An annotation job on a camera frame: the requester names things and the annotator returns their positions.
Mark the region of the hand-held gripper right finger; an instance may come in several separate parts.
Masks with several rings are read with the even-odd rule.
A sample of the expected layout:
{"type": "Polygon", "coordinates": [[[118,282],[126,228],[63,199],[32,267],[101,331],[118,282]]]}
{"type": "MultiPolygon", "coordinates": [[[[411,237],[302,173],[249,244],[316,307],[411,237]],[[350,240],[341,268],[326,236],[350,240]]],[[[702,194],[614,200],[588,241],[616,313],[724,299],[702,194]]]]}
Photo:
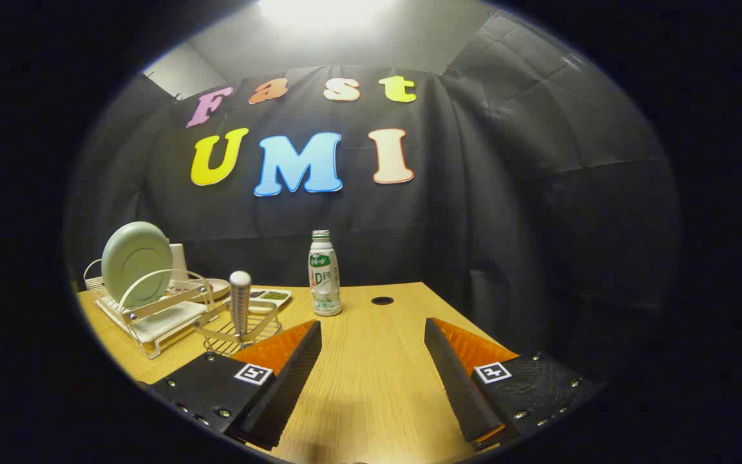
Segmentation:
{"type": "Polygon", "coordinates": [[[477,451],[533,437],[603,387],[547,353],[517,354],[433,317],[424,344],[463,438],[477,451]]]}

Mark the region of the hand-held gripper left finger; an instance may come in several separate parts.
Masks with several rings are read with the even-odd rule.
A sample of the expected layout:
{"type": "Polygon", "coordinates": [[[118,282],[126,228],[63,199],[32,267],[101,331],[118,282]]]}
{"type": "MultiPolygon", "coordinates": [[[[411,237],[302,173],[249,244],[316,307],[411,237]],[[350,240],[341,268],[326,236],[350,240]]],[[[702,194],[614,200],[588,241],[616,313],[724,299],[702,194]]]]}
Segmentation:
{"type": "Polygon", "coordinates": [[[271,451],[321,348],[320,321],[309,320],[229,356],[202,353],[150,393],[218,434],[271,451]]]}

